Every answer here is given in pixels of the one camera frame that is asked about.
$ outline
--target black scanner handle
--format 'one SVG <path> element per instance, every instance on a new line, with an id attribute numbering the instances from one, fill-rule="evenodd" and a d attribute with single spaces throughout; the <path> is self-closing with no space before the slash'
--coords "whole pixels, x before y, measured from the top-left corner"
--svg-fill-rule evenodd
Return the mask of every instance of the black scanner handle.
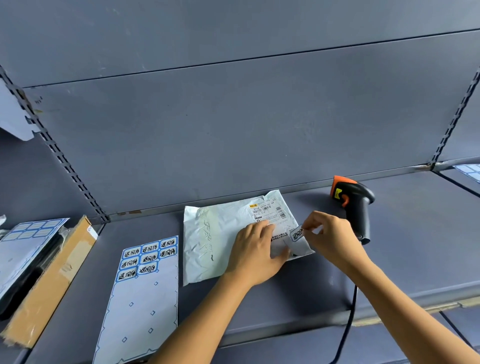
<path id="1" fill-rule="evenodd" d="M 352 226 L 353 232 L 362 245 L 370 242 L 370 219 L 368 217 L 368 197 L 359 194 L 351 194 L 345 206 L 347 220 Z"/>

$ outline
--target left hand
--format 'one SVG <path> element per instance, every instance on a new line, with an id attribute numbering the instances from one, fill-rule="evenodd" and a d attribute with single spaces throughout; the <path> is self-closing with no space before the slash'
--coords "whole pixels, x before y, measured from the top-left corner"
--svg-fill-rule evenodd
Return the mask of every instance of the left hand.
<path id="1" fill-rule="evenodd" d="M 273 277 L 290 257 L 290 250 L 285 247 L 279 256 L 270 258 L 274 229 L 274 224 L 268 225 L 268 220 L 264 220 L 240 230 L 224 274 L 237 277 L 248 288 Z"/>

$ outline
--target barcode scanner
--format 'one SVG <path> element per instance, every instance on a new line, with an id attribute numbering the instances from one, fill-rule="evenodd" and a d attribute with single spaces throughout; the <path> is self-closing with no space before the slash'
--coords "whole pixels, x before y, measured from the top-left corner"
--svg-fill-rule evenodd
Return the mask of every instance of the barcode scanner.
<path id="1" fill-rule="evenodd" d="M 370 242 L 370 220 L 367 206 L 375 201 L 375 195 L 365 185 L 350 178 L 334 176 L 330 196 L 343 201 L 347 220 L 362 245 Z"/>

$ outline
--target hand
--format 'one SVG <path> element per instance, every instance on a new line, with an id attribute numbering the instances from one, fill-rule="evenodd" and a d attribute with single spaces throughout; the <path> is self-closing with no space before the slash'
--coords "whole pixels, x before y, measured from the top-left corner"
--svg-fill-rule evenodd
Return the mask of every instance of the hand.
<path id="1" fill-rule="evenodd" d="M 323 226 L 320 233 L 312 230 Z M 365 249 L 355 236 L 348 220 L 320 211 L 312 212 L 302 225 L 303 236 L 320 254 L 345 274 L 371 262 Z"/>
<path id="2" fill-rule="evenodd" d="M 247 225 L 240 230 L 233 243 L 225 275 L 239 278 L 248 288 L 273 277 L 287 261 L 290 250 L 270 258 L 270 243 L 275 225 L 268 220 Z"/>

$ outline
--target cardboard box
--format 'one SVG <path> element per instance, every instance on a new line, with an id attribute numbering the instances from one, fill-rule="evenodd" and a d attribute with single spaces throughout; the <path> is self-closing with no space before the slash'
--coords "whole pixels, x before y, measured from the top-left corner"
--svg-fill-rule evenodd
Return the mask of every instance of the cardboard box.
<path id="1" fill-rule="evenodd" d="M 1 333 L 5 343 L 35 345 L 97 237 L 83 216 Z"/>

